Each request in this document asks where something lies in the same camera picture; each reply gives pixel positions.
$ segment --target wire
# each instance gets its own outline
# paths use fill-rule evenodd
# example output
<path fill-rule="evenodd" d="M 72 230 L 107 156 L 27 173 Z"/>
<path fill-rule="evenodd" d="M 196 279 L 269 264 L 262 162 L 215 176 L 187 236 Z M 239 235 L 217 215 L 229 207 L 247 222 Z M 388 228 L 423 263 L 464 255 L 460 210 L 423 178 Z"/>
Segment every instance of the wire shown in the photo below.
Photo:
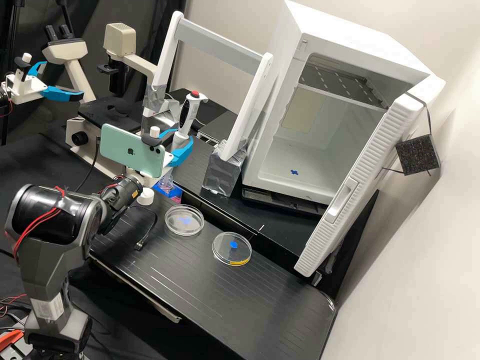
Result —
<path fill-rule="evenodd" d="M 0 307 L 0 310 L 5 309 L 3 314 L 0 315 L 0 319 L 3 318 L 5 315 L 7 315 L 8 311 L 9 311 L 8 305 L 14 303 L 18 299 L 23 298 L 25 296 L 27 296 L 27 294 L 24 293 L 24 294 L 20 294 L 20 295 L 17 295 L 17 296 L 9 296 L 9 297 L 6 297 L 6 298 L 2 299 L 1 300 L 2 303 L 7 302 L 7 300 L 9 300 L 9 301 L 4 306 Z"/>
<path fill-rule="evenodd" d="M 81 310 L 85 314 L 87 314 L 87 311 L 84 310 L 78 303 L 76 303 L 73 300 L 70 300 L 70 301 L 76 308 L 78 308 L 79 310 Z M 111 335 L 112 334 L 112 332 L 100 320 L 98 320 L 95 316 L 93 316 L 90 313 L 88 314 L 88 316 L 91 317 L 93 320 L 95 320 L 105 330 L 105 332 L 97 331 L 98 334 L 102 334 L 102 335 Z"/>
<path fill-rule="evenodd" d="M 97 157 L 99 156 L 99 149 L 100 149 L 100 137 L 97 136 L 96 137 L 96 146 L 95 146 L 95 156 L 93 157 L 93 161 L 91 162 L 90 169 L 88 169 L 88 172 L 86 173 L 85 177 L 81 181 L 80 185 L 78 185 L 76 187 L 76 189 L 74 191 L 75 193 L 77 193 L 80 190 L 80 188 L 85 184 L 85 182 L 89 178 L 90 174 L 92 173 L 92 170 L 95 167 L 95 163 L 97 162 Z"/>
<path fill-rule="evenodd" d="M 154 215 L 154 218 L 153 218 L 153 222 L 151 223 L 150 227 L 148 228 L 148 230 L 146 231 L 145 235 L 142 236 L 142 238 L 140 239 L 140 241 L 138 241 L 136 244 L 135 244 L 135 249 L 136 250 L 142 250 L 142 247 L 144 246 L 144 241 L 149 237 L 150 235 L 150 232 L 152 231 L 152 229 L 155 227 L 155 225 L 157 224 L 157 221 L 159 220 L 159 216 L 157 215 L 156 212 L 150 210 L 150 209 L 147 209 L 146 207 L 143 207 L 143 206 L 130 206 L 131 208 L 139 208 L 139 209 L 143 209 L 144 211 L 146 212 L 149 212 L 151 214 Z"/>
<path fill-rule="evenodd" d="M 9 98 L 8 103 L 10 104 L 10 110 L 8 110 L 8 113 L 0 115 L 0 119 L 10 115 L 12 113 L 12 111 L 14 110 L 14 104 L 12 103 L 12 99 Z"/>
<path fill-rule="evenodd" d="M 65 196 L 65 190 L 63 190 L 61 187 L 59 186 L 55 186 L 55 189 L 57 189 L 60 194 L 61 194 L 61 197 L 63 198 Z M 52 218 L 54 218 L 55 216 L 57 216 L 58 214 L 60 214 L 62 210 L 56 208 L 56 207 L 52 207 L 49 211 L 45 212 L 44 214 L 40 215 L 39 217 L 37 217 L 35 220 L 33 220 L 30 225 L 28 225 L 25 230 L 23 230 L 22 234 L 20 235 L 20 237 L 18 238 L 18 240 L 16 241 L 15 243 L 15 246 L 13 247 L 13 258 L 18 261 L 18 258 L 17 258 L 17 252 L 19 250 L 19 247 L 20 247 L 20 244 L 22 243 L 22 241 L 25 239 L 25 237 L 30 234 L 38 225 L 40 225 L 41 223 L 44 223 Z"/>
<path fill-rule="evenodd" d="M 7 255 L 8 257 L 14 258 L 14 255 L 6 250 L 0 249 L 0 254 Z"/>
<path fill-rule="evenodd" d="M 422 99 L 416 97 L 415 95 L 412 95 L 411 93 L 409 93 L 408 91 L 405 93 L 407 94 L 409 97 L 411 97 L 412 99 L 415 99 L 417 100 L 420 104 L 422 104 L 424 107 L 425 107 L 425 110 L 426 110 L 426 118 L 428 119 L 428 129 L 430 130 L 430 135 L 432 135 L 432 120 L 430 118 L 430 111 L 429 111 L 429 107 L 427 106 L 427 103 L 425 101 L 423 101 Z"/>
<path fill-rule="evenodd" d="M 25 329 L 23 327 L 17 327 L 17 326 L 0 326 L 0 330 L 7 330 L 7 331 L 21 330 L 21 331 L 25 331 Z"/>
<path fill-rule="evenodd" d="M 100 340 L 97 339 L 97 337 L 95 336 L 93 331 L 90 332 L 90 336 L 93 340 L 95 340 L 103 348 L 103 350 L 105 351 L 107 356 L 110 358 L 110 360 L 114 360 L 114 357 L 112 356 L 112 352 Z"/>
<path fill-rule="evenodd" d="M 405 174 L 403 171 L 390 169 L 388 167 L 382 167 L 383 170 L 393 171 L 394 173 Z"/>
<path fill-rule="evenodd" d="M 9 317 L 11 317 L 11 318 L 12 318 L 13 320 L 15 320 L 17 323 L 20 323 L 20 324 L 22 324 L 22 325 L 25 326 L 25 322 L 24 322 L 22 319 L 20 319 L 17 315 L 15 315 L 15 314 L 13 314 L 13 313 L 11 313 L 11 312 L 7 312 L 6 315 L 9 316 Z"/>
<path fill-rule="evenodd" d="M 196 120 L 196 122 L 199 123 L 200 125 L 205 126 L 205 124 L 203 122 L 201 122 L 200 120 L 198 120 L 197 118 L 195 118 L 194 120 Z"/>

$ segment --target black cable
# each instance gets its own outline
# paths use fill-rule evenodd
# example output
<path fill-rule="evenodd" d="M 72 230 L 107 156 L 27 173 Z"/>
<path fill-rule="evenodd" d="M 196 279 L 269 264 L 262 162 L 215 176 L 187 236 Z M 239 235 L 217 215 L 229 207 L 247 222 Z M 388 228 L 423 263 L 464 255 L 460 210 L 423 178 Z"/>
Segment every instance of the black cable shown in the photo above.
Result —
<path fill-rule="evenodd" d="M 30 307 L 23 306 L 23 305 L 18 305 L 18 304 L 15 304 L 14 302 L 9 304 L 6 301 L 5 302 L 2 301 L 2 302 L 0 302 L 0 304 L 8 306 L 8 309 L 20 310 L 20 311 L 23 311 L 25 313 L 29 313 L 30 311 L 32 311 L 32 309 Z"/>
<path fill-rule="evenodd" d="M 86 173 L 85 177 L 83 178 L 83 180 L 81 181 L 80 185 L 78 185 L 75 189 L 75 193 L 77 193 L 80 188 L 85 184 L 85 182 L 87 181 L 87 179 L 89 178 L 90 174 L 92 173 L 92 170 L 94 169 L 95 167 L 95 163 L 97 162 L 97 157 L 99 156 L 99 149 L 100 149 L 100 137 L 97 136 L 96 137 L 96 145 L 95 145 L 95 156 L 93 157 L 93 161 L 91 162 L 91 166 L 90 166 L 90 169 L 88 170 L 88 172 Z"/>
<path fill-rule="evenodd" d="M 13 320 L 15 320 L 17 323 L 20 323 L 22 325 L 25 325 L 24 321 L 22 319 L 20 319 L 17 315 L 15 315 L 14 313 L 11 313 L 11 312 L 7 312 L 6 313 L 7 316 L 11 317 Z"/>
<path fill-rule="evenodd" d="M 394 173 L 405 174 L 403 171 L 390 169 L 388 167 L 382 167 L 383 170 L 393 171 Z"/>
<path fill-rule="evenodd" d="M 95 334 L 93 333 L 93 331 L 90 332 L 90 336 L 93 340 L 95 340 L 102 348 L 103 350 L 105 351 L 105 353 L 107 354 L 108 358 L 110 360 L 114 360 L 114 357 L 112 356 L 112 352 L 109 350 L 108 347 L 106 347 L 100 340 L 97 339 L 97 337 L 95 336 Z"/>
<path fill-rule="evenodd" d="M 76 308 L 83 311 L 85 314 L 88 314 L 87 311 L 82 309 L 75 301 L 73 301 L 73 300 L 70 300 L 70 301 Z M 102 334 L 102 335 L 111 335 L 112 334 L 112 332 L 100 320 L 98 320 L 96 317 L 92 316 L 91 314 L 88 314 L 88 316 L 91 317 L 94 321 L 96 321 L 106 331 L 106 332 L 97 331 L 97 333 Z"/>
<path fill-rule="evenodd" d="M 0 254 L 3 254 L 3 255 L 7 255 L 8 257 L 11 257 L 12 259 L 14 259 L 14 255 L 6 250 L 3 250 L 0 248 Z"/>
<path fill-rule="evenodd" d="M 143 206 L 130 206 L 131 208 L 139 208 L 139 209 L 143 209 L 145 210 L 146 212 L 149 212 L 151 214 L 153 214 L 153 216 L 155 216 L 153 218 L 153 222 L 151 223 L 150 227 L 148 228 L 148 230 L 146 231 L 145 235 L 143 235 L 143 237 L 140 239 L 140 241 L 138 241 L 136 244 L 135 244 L 135 250 L 142 250 L 143 246 L 144 246 L 144 243 L 145 243 L 145 240 L 149 237 L 150 235 L 150 232 L 152 231 L 152 229 L 155 227 L 155 225 L 157 224 L 157 221 L 159 220 L 159 216 L 157 215 L 156 212 L 146 208 L 146 207 L 143 207 Z"/>

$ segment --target petri dish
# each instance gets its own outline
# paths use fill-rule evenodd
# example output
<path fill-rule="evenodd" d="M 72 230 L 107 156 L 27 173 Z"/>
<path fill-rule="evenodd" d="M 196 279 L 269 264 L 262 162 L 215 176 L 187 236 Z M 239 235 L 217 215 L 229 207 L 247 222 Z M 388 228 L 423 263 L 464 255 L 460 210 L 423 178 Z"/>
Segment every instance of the petri dish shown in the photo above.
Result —
<path fill-rule="evenodd" d="M 248 240 L 231 231 L 218 234 L 211 249 L 218 260 L 230 266 L 245 265 L 252 256 L 252 246 Z"/>
<path fill-rule="evenodd" d="M 175 205 L 165 213 L 165 224 L 174 234 L 192 236 L 198 234 L 205 225 L 203 214 L 190 205 Z"/>

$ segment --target smartphone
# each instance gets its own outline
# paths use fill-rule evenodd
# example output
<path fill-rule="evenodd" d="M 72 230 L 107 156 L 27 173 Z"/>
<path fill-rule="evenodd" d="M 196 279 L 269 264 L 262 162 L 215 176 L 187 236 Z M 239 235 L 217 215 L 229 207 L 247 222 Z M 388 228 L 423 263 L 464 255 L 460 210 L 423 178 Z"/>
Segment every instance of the smartphone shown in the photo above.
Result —
<path fill-rule="evenodd" d="M 110 124 L 101 127 L 100 154 L 152 178 L 159 178 L 173 159 L 162 145 L 148 146 L 140 136 Z"/>

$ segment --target red wire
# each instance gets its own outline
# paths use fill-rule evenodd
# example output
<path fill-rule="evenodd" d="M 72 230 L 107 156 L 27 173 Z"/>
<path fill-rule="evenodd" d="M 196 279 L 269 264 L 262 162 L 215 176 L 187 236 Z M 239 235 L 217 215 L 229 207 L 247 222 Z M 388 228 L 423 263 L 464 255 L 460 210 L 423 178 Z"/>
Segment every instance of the red wire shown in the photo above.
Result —
<path fill-rule="evenodd" d="M 6 298 L 2 299 L 2 301 L 4 302 L 4 301 L 6 301 L 6 300 L 8 300 L 8 299 L 11 299 L 11 300 L 8 302 L 8 305 L 9 305 L 9 304 L 11 304 L 11 303 L 14 303 L 14 302 L 17 301 L 18 299 L 20 299 L 20 298 L 22 298 L 22 297 L 25 297 L 25 296 L 27 296 L 27 294 L 20 294 L 20 295 L 18 295 L 18 296 L 10 296 L 10 297 L 6 297 Z M 7 314 L 8 310 L 9 310 L 9 307 L 8 307 L 7 305 L 4 305 L 4 306 L 0 307 L 0 310 L 2 310 L 3 308 L 5 308 L 5 312 L 0 316 L 0 318 L 3 318 L 3 317 Z"/>
<path fill-rule="evenodd" d="M 55 186 L 55 189 L 58 190 L 61 194 L 61 197 L 63 198 L 65 196 L 65 190 L 63 190 L 61 187 L 59 186 Z M 55 216 L 57 216 L 62 210 L 56 208 L 56 207 L 52 207 L 49 211 L 45 212 L 44 214 L 40 215 L 39 217 L 37 217 L 35 220 L 33 220 L 26 228 L 25 230 L 23 230 L 22 234 L 20 235 L 20 237 L 18 238 L 18 240 L 16 241 L 15 243 L 15 246 L 13 247 L 13 257 L 16 261 L 18 261 L 17 259 L 17 253 L 18 253 L 18 250 L 19 250 L 19 247 L 20 247 L 20 244 L 22 243 L 22 241 L 24 240 L 24 238 L 29 234 L 31 233 L 38 225 L 40 225 L 41 223 L 44 223 L 52 218 L 54 218 Z"/>
<path fill-rule="evenodd" d="M 8 102 L 10 103 L 10 110 L 8 111 L 8 113 L 0 115 L 0 119 L 10 115 L 12 113 L 12 111 L 14 110 L 14 104 L 12 103 L 12 99 L 8 99 Z"/>

